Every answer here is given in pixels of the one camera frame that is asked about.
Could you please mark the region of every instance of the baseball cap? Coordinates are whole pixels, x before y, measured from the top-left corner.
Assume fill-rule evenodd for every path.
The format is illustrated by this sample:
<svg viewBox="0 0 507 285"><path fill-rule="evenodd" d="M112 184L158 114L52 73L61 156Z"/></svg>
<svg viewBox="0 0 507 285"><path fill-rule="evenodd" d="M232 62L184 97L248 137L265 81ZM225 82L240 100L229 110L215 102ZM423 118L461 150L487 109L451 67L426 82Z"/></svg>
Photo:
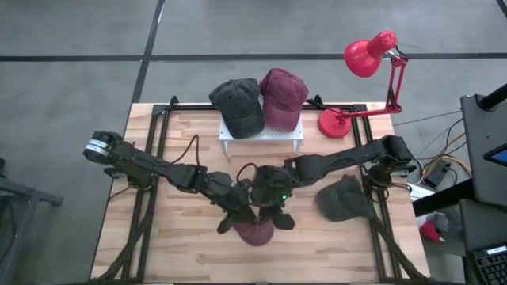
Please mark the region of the baseball cap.
<svg viewBox="0 0 507 285"><path fill-rule="evenodd" d="M308 97L303 80L286 70L272 68L261 80L261 93L266 126L294 131Z"/></svg>
<svg viewBox="0 0 507 285"><path fill-rule="evenodd" d="M264 129L264 117L257 79L231 79L216 87L209 100L223 117L229 133L235 139L245 139Z"/></svg>

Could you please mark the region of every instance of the gray floor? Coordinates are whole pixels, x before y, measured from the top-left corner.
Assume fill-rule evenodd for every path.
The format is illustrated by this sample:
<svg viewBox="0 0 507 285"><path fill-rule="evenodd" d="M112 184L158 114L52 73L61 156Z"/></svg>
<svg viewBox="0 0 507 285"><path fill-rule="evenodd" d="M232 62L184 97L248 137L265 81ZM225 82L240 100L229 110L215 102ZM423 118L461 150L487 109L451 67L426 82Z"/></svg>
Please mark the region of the gray floor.
<svg viewBox="0 0 507 285"><path fill-rule="evenodd" d="M142 55L157 0L0 0L1 55ZM167 0L153 54L341 53L394 29L405 52L505 52L507 18L486 0ZM95 130L122 132L140 63L0 63L0 157L14 181L65 196L40 207L17 283L83 281L111 181L82 156ZM230 78L270 67L299 75L326 101L381 101L389 66L361 79L336 61L150 63L141 102L205 102ZM507 59L411 60L393 116L414 154L460 114L459 97L505 83ZM462 127L453 132L458 135ZM423 156L435 155L445 138ZM467 162L467 150L456 156ZM459 179L465 178L459 171ZM427 251L433 277L463 281L460 259Z"/></svg>

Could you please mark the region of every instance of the wooden table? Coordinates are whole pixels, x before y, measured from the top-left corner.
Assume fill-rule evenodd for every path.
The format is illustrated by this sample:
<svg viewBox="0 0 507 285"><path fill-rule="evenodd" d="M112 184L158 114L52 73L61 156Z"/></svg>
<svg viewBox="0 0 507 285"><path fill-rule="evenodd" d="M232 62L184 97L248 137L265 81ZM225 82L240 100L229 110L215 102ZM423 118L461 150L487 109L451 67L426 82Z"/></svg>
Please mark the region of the wooden table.
<svg viewBox="0 0 507 285"><path fill-rule="evenodd" d="M382 108L384 103L367 103ZM152 104L134 104L124 139L144 150ZM352 132L344 139L327 139L317 128L318 111L303 112L304 141L301 154L332 154L355 146ZM210 171L231 176L247 162L282 165L295 156L290 142L232 142L229 157L220 149L220 114L217 111L172 111L164 158L177 158L195 135L200 136L200 163ZM374 139L394 134L389 116L370 118ZM366 142L362 123L362 141ZM154 140L156 150L158 130ZM195 163L195 147L181 161ZM296 222L294 230L276 230L267 245L252 247L231 230L217 234L223 212L201 195L186 194L161 179L147 258L145 281L169 283L233 282L372 282L377 281L375 258L368 221L355 218L328 222L317 210L315 193L341 178L359 175L357 167L330 173L315 185L298 188L284 211ZM112 194L125 188L126 180L112 186ZM101 231L92 277L99 276L114 261L127 241L135 191L115 197L108 205ZM425 253L417 230L409 193L390 189L387 201L395 240L423 274L429 276ZM390 262L386 246L384 260Z"/></svg>

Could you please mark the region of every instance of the desk lamp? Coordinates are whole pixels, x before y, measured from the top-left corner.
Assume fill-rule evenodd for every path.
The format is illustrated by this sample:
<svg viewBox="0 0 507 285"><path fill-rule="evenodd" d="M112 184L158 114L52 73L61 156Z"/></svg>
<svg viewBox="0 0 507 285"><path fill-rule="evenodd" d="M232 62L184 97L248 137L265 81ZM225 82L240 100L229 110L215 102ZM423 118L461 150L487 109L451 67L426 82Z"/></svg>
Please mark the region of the desk lamp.
<svg viewBox="0 0 507 285"><path fill-rule="evenodd" d="M339 108L327 108L318 118L320 131L332 139L346 136L352 127L351 118L360 116L374 116L381 114L394 114L402 111L398 105L399 90L402 86L403 71L408 58L398 50L396 35L392 31L383 31L372 40L358 40L345 49L345 63L355 75L367 78L372 76L380 66L382 57L388 54L391 57L391 79L387 90L386 106L384 109L371 111L345 112ZM396 92L393 90L396 69L400 68Z"/></svg>

